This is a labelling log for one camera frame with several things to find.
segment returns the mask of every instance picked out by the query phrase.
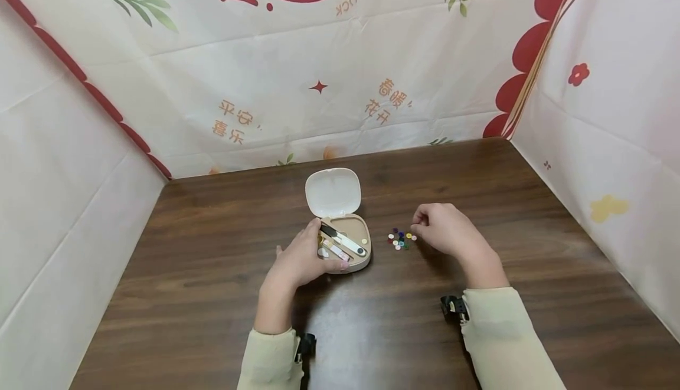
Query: beige sleeve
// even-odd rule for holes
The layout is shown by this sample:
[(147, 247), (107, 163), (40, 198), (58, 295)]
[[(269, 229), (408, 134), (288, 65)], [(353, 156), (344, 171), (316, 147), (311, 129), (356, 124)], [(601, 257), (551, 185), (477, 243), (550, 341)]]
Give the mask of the beige sleeve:
[(300, 338), (293, 329), (268, 336), (254, 329), (248, 336), (237, 390), (300, 390), (304, 373), (295, 362)]
[(564, 384), (513, 288), (465, 290), (465, 347), (483, 390), (563, 390)]

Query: beige container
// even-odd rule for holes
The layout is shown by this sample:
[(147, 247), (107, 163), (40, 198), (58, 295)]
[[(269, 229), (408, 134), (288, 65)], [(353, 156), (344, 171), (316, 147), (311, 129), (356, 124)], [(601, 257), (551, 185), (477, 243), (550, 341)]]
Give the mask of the beige container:
[[(371, 235), (368, 233), (366, 222), (354, 214), (361, 205), (361, 184), (359, 184), (357, 174), (348, 168), (318, 171), (307, 179), (305, 196), (309, 210), (314, 215), (320, 217), (323, 223), (346, 235), (367, 252), (366, 256), (361, 257), (348, 247), (335, 242), (336, 247), (350, 256), (349, 268), (337, 274), (357, 272), (368, 266), (372, 257)], [(321, 244), (319, 256), (326, 259), (340, 258)]]

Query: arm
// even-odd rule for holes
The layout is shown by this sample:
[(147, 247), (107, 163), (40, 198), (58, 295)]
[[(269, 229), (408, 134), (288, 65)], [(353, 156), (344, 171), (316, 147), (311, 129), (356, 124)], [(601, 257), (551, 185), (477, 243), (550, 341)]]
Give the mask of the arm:
[(411, 229), (465, 272), (470, 320), (461, 328), (482, 388), (564, 390), (501, 259), (472, 222), (453, 205), (422, 205)]
[(260, 287), (257, 314), (241, 364), (238, 390), (299, 390), (302, 364), (295, 362), (300, 338), (291, 328), (295, 291), (323, 273), (348, 268), (340, 260), (316, 254), (321, 221), (314, 219), (286, 250), (276, 248), (276, 261)]

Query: tent wall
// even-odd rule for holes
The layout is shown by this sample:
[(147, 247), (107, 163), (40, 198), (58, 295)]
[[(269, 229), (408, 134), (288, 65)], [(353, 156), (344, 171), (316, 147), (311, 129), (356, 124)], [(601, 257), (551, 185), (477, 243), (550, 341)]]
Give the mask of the tent wall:
[(0, 387), (67, 389), (165, 183), (0, 0)]
[(680, 0), (569, 0), (512, 141), (680, 337)]
[(505, 108), (498, 90), (542, 43), (515, 49), (549, 19), (535, 1), (21, 0), (21, 9), (183, 177), (488, 135)]

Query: red floral pattern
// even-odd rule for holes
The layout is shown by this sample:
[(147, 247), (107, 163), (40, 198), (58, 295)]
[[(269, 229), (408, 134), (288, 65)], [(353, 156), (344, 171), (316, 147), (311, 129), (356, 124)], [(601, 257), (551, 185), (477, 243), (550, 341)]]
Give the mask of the red floral pattern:
[(536, 14), (543, 21), (529, 29), (517, 42), (512, 60), (519, 74), (506, 81), (498, 90), (496, 106), (500, 114), (486, 125), (483, 133), (484, 138), (492, 136), (509, 138), (514, 131), (519, 120), (519, 114), (513, 118), (512, 123), (508, 123), (510, 114), (520, 94), (522, 94), (524, 83), (527, 82), (531, 68), (538, 60), (543, 42), (549, 36), (555, 20), (560, 19), (558, 12), (563, 2), (564, 0), (534, 0)]
[(574, 65), (574, 68), (571, 69), (571, 76), (569, 76), (569, 85), (578, 86), (586, 80), (588, 76), (590, 76), (588, 64), (582, 63)]

